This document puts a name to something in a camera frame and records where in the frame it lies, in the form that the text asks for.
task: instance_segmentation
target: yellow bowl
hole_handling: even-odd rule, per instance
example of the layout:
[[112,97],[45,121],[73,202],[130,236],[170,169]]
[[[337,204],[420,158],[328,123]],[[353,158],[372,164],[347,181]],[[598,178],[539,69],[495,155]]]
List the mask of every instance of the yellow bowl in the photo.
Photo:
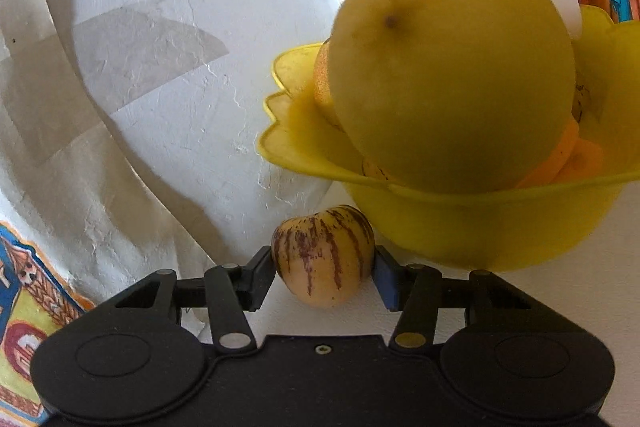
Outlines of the yellow bowl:
[[624,184],[640,178],[640,22],[615,25],[594,7],[582,7],[582,16],[574,52],[578,85],[588,90],[589,102],[580,135],[603,147],[601,176],[469,195],[420,192],[364,176],[363,158],[348,136],[314,104],[321,44],[274,61],[281,91],[264,101],[273,123],[258,140],[258,153],[283,168],[344,182],[383,235],[436,263],[508,270],[556,257],[596,227]]

